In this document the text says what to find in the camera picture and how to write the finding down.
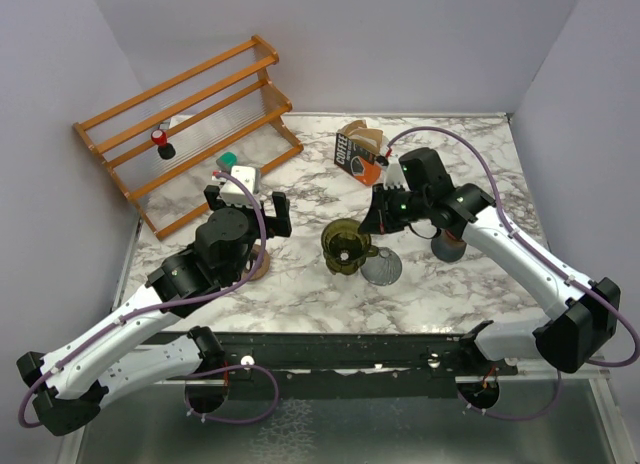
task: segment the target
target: wooden rack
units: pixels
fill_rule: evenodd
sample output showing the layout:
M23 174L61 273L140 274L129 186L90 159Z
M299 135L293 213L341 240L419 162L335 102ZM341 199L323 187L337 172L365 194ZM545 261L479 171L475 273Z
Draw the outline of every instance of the wooden rack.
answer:
M174 86L178 86L179 84L193 78L194 76L201 74L204 71L207 71L214 66L228 61L234 56L238 56L239 54L244 52L253 52L255 56L255 62L248 65L244 69L241 69L228 77L212 83L208 87L205 87L204 89L180 100L179 102L169 105L165 109L162 109L160 112L157 112L151 117L137 122L137 124L131 127L123 130L117 129L115 131L115 134L111 135L111 137L107 138L103 142L100 142L99 144L95 144L89 136L88 131L90 129L98 125L102 125L115 116L118 116L119 114L132 109L151 98L158 96L164 91L167 91ZM84 143L87 145L87 147L91 150L91 152L95 154L96 157L98 157L98 159L107 169L122 193L138 210L153 233L158 237L158 239L164 239L172 232L183 227L188 222L206 212L209 208L206 202L204 202L202 205L196 207L190 212L187 212L171 224L158 229L154 222L152 222L152 219L149 217L149 215L145 212L143 203L141 202L141 199L144 198L144 196L147 196L153 190L167 183L171 179L174 179L185 171L191 169L196 164L199 164L205 159L212 157L217 152L225 149L237 140L247 136L251 132L259 129L266 124L270 124L284 139L286 139L291 144L291 149L273 159L272 161L264 164L261 168L261 172L263 175L267 174L275 167L283 164L303 150L303 146L300 141L284 125L281 119L281 116L285 112L291 111L291 102L273 85L271 79L269 78L269 75L267 74L267 67L276 64L277 62L278 54L276 50L261 37L257 35L252 36L251 39L247 42L244 42L239 46L234 47L233 49L230 49L216 57L213 57L161 84L158 84L157 86L143 92L142 94L132 97L131 99L128 99L127 101L124 101L121 104L98 114L97 116L94 116L82 123L75 123L73 127L78 135L82 138ZM192 106L204 101L205 99L214 96L216 93L219 93L220 91L223 91L242 80L251 78L252 76L256 78L255 82L251 83L247 87L242 88L234 94L225 97L224 99L216 102L215 104L207 107L197 114L189 117L176 126L167 129L166 134L170 139L177 133L184 131L188 127L202 121L203 119L213 115L214 113L223 110L227 106L239 101L243 97L248 96L253 92L259 92L261 95L263 107L265 109L264 116L236 130L231 135L228 135L223 139L212 143L212 145L210 145L206 149L201 150L196 155L188 158L184 162L170 167L162 174L154 176L153 179L149 180L145 184L138 186L133 190L129 189L127 183L124 182L124 179L122 179L122 177L118 175L116 168L118 166L121 166L125 162L128 162L131 159L139 156L142 153L155 152L155 144L151 141L151 139L149 139L141 144L135 145L134 147L126 146L131 148L116 155L115 157L113 156L113 154L114 152L117 153L117 151L113 151L114 149L118 148L118 146L121 146L124 143L131 142L130 140L132 138L135 138L139 134L149 131L152 128L156 128L158 125L170 119L172 116L180 114L186 109L189 109ZM111 151L110 156L105 156L105 154L109 151Z

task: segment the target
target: red cap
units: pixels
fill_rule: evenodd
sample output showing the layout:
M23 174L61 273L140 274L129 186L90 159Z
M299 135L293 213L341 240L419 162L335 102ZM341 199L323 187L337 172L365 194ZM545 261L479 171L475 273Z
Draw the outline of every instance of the red cap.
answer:
M160 147L166 146L167 133L164 131L161 131L160 129L155 130L151 133L151 140L154 142L154 144L157 144Z

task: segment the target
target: marble table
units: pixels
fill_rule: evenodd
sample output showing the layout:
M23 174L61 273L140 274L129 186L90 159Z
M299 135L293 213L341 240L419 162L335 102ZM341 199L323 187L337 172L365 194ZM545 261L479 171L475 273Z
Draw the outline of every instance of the marble table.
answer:
M464 258L447 264L431 253L429 241L409 232L373 236L375 245L395 250L403 262L400 279L387 287L368 283L360 274L332 275L325 266L320 234L332 220L361 220L369 207L371 190L333 164L335 132L354 116L286 116L289 128L305 150L263 178L266 194L284 191L291 201L293 234L268 241L271 269L261 280L201 308L171 330L194 325L216 331L426 333L464 332L485 319L513 321L542 315L533 299L493 261L468 248ZM434 125L466 137L489 162L507 212L534 238L544 242L505 117L381 118L367 117L369 127L389 138L414 126ZM288 144L270 128L261 129L230 150L241 164L261 164ZM474 156L452 139L437 133L419 133L397 144L397 151L420 146L437 149L454 184L474 182L490 192ZM198 204L211 168L181 176L171 192L154 199L155 211L179 216L185 204ZM135 248L124 298L141 285L161 261L194 238L202 216L187 227L158 241L142 228ZM429 234L428 223L416 230Z

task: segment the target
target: wall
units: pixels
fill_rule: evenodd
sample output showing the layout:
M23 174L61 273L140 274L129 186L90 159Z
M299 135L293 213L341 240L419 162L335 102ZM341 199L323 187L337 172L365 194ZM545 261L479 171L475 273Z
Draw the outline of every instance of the wall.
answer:
M576 0L96 2L144 87L259 33L296 110L446 113L514 111Z
M15 360L105 315L134 215L71 123L140 92L93 0L0 0L0 461L55 462L18 426Z
M640 0L580 0L513 120L516 146L555 253L623 291L640 328ZM626 331L606 346L631 352ZM640 445L640 365L614 387Z

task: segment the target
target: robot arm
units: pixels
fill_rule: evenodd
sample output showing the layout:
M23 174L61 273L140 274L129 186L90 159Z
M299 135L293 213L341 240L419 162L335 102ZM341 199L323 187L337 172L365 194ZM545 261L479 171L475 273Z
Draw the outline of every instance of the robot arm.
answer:
M558 370L576 372L615 332L616 320L590 296L589 288L618 308L620 289L605 278L595 283L555 257L519 229L507 231L495 201L474 184L455 187L438 153L421 148L389 166L385 184L373 187L371 208L360 232L399 232L411 222L430 219L445 231L441 238L462 241L484 252L529 292L544 311L543 319L509 324L488 321L470 334L473 346L489 361L544 358ZM564 270L563 281L523 246Z
M257 192L255 169L235 166L232 176ZM241 279L260 236L256 210L233 182L222 188L208 186L205 197L215 212L197 228L195 241L165 259L127 302L60 349L29 352L18 359L28 386L48 376L35 390L33 406L52 434L84 426L111 402L156 381L224 366L224 351L208 328L195 327L164 346L132 352L208 302L178 305L177 300L208 296ZM272 200L276 216L266 216L260 209L266 237L289 237L289 202L277 192ZM61 366L74 351L79 352Z

